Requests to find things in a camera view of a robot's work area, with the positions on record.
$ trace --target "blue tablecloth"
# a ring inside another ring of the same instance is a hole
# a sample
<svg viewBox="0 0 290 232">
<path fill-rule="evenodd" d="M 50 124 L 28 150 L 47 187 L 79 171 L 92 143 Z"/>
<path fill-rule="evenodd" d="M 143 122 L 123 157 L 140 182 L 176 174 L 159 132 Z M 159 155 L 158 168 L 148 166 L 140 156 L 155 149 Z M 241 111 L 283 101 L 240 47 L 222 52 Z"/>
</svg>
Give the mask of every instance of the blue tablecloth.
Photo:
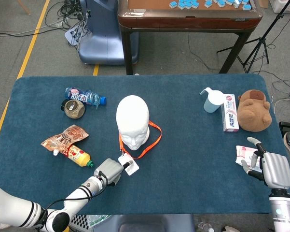
<svg viewBox="0 0 290 232">
<path fill-rule="evenodd" d="M 60 110 L 66 87 L 92 89 L 108 98 L 107 105 L 86 106 L 82 118 L 70 119 Z M 235 146 L 252 146 L 246 137 L 253 136 L 269 151 L 286 155 L 272 109 L 273 123 L 262 132 L 223 132 L 220 109 L 212 114 L 203 109 L 207 95 L 199 93 L 205 87 L 236 97 L 259 89 L 268 98 L 264 80 L 253 74 L 21 78 L 13 87 L 0 133 L 0 187 L 43 207 L 68 196 L 93 169 L 63 155 L 54 157 L 40 143 L 76 124 L 89 133 L 77 146 L 91 155 L 96 167 L 106 158 L 117 160 L 117 105 L 134 94 L 147 103 L 150 119 L 163 130 L 162 140 L 137 160 L 135 174 L 123 173 L 117 186 L 108 187 L 80 213 L 270 212 L 270 189 L 235 164 Z M 151 128 L 141 148 L 158 136 Z"/>
</svg>

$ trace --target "floor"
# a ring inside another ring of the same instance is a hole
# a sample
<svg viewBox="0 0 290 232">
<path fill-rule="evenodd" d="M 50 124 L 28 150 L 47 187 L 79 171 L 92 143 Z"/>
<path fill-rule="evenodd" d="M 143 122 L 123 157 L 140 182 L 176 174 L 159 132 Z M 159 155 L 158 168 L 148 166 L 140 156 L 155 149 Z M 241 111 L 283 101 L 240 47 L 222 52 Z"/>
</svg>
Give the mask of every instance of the floor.
<svg viewBox="0 0 290 232">
<path fill-rule="evenodd" d="M 35 29 L 41 15 L 45 1 L 22 0 L 31 10 L 27 15 L 15 0 L 0 1 L 0 32 L 18 33 Z M 58 0 L 51 0 L 52 6 Z M 263 19 L 251 36 L 252 39 L 261 36 L 276 17 L 271 6 L 263 9 Z M 279 20 L 267 37 L 267 44 L 271 42 L 286 24 L 290 14 Z M 56 22 L 56 9 L 50 11 L 48 22 Z M 134 71 L 139 74 L 176 74 L 176 73 L 218 73 L 227 52 L 216 54 L 217 50 L 233 45 L 236 40 L 234 34 L 190 34 L 191 50 L 198 54 L 208 66 L 208 70 L 200 61 L 189 52 L 187 33 L 142 33 L 140 37 L 140 57 L 134 65 Z M 13 84 L 21 69 L 23 60 L 28 50 L 32 37 L 0 37 L 0 118 L 6 102 L 10 96 Z M 281 35 L 274 42 L 275 50 L 269 49 L 270 64 L 264 61 L 262 70 L 272 72 L 281 79 L 290 80 L 290 22 Z M 251 52 L 253 44 L 246 45 L 240 56 L 245 58 Z M 253 71 L 258 71 L 261 61 L 253 66 Z M 76 50 L 68 46 L 63 31 L 55 30 L 37 36 L 31 56 L 24 70 L 23 76 L 48 76 L 48 75 L 92 75 L 93 65 L 83 64 Z M 229 73 L 243 73 L 243 68 L 237 60 Z M 102 65 L 98 75 L 125 74 L 124 66 Z M 261 72 L 267 83 L 268 90 L 276 100 L 287 97 L 287 94 L 272 88 L 272 83 L 277 79 L 268 73 Z M 275 83 L 276 88 L 284 92 L 290 89 Z M 278 121 L 290 122 L 290 101 L 280 101 L 276 104 L 276 117 Z M 206 220 L 216 231 L 221 226 L 230 225 L 245 232 L 268 231 L 273 228 L 270 215 L 257 214 L 211 214 L 195 215 L 195 222 Z M 28 231 L 20 229 L 7 229 L 5 231 Z"/>
</svg>

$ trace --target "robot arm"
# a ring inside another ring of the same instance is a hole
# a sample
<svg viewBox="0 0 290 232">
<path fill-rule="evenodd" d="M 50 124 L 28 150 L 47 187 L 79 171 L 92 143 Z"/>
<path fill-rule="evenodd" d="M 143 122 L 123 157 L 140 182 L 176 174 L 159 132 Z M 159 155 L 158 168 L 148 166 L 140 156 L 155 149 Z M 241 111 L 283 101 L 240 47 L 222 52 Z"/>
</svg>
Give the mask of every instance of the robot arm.
<svg viewBox="0 0 290 232">
<path fill-rule="evenodd" d="M 61 210 L 48 209 L 48 207 L 42 209 L 37 203 L 11 196 L 0 189 L 0 223 L 16 227 L 39 228 L 44 232 L 62 232 L 69 225 L 72 217 L 93 197 L 101 194 L 107 185 L 116 185 L 121 172 L 129 165 L 130 163 L 126 163 L 122 166 L 111 159 L 105 160 L 95 170 L 94 176 L 63 199 L 64 208 Z"/>
<path fill-rule="evenodd" d="M 267 152 L 262 143 L 257 139 L 248 137 L 248 141 L 257 147 L 251 161 L 251 167 L 255 167 L 258 156 L 262 173 L 250 169 L 243 160 L 244 171 L 259 180 L 271 189 L 269 201 L 271 203 L 272 216 L 276 232 L 290 232 L 290 166 L 285 156 Z"/>
</svg>

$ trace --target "table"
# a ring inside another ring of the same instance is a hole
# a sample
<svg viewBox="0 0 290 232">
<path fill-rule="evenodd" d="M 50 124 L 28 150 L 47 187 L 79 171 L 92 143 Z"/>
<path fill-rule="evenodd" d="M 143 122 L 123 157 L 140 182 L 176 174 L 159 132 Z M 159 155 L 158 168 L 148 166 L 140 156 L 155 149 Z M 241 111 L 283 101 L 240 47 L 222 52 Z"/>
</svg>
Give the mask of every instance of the table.
<svg viewBox="0 0 290 232">
<path fill-rule="evenodd" d="M 242 10 L 242 5 L 237 9 L 227 4 L 220 8 L 216 3 L 206 8 L 205 0 L 198 1 L 197 9 L 170 9 L 170 2 L 171 0 L 118 1 L 126 74 L 133 74 L 130 34 L 135 31 L 235 33 L 238 39 L 220 70 L 220 73 L 227 73 L 262 19 L 256 0 L 250 0 L 250 11 Z"/>
<path fill-rule="evenodd" d="M 60 105 L 71 86 L 106 96 L 107 105 L 86 106 L 83 117 L 68 118 Z M 273 123 L 262 132 L 223 132 L 220 109 L 212 114 L 203 109 L 207 96 L 199 93 L 205 87 L 236 96 L 259 89 L 269 99 L 264 80 L 254 74 L 21 78 L 0 132 L 0 187 L 42 207 L 68 196 L 93 169 L 61 154 L 54 157 L 40 143 L 76 124 L 89 134 L 76 145 L 91 155 L 96 167 L 106 158 L 117 160 L 117 105 L 134 94 L 147 103 L 150 120 L 163 130 L 162 139 L 137 160 L 135 174 L 122 173 L 117 186 L 107 187 L 80 214 L 271 212 L 270 189 L 235 164 L 235 146 L 251 146 L 246 138 L 253 136 L 269 151 L 287 155 L 272 109 Z M 144 146 L 159 135 L 150 128 Z"/>
</svg>

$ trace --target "brown plush toy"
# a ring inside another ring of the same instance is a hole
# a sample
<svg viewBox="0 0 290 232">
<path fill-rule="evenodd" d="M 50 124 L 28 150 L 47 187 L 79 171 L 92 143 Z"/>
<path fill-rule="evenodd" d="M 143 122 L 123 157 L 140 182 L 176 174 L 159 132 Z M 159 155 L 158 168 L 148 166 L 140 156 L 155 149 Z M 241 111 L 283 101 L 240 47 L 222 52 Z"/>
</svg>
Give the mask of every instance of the brown plush toy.
<svg viewBox="0 0 290 232">
<path fill-rule="evenodd" d="M 246 131 L 259 132 L 272 122 L 269 109 L 270 103 L 259 90 L 248 90 L 238 97 L 237 118 L 240 127 Z"/>
</svg>

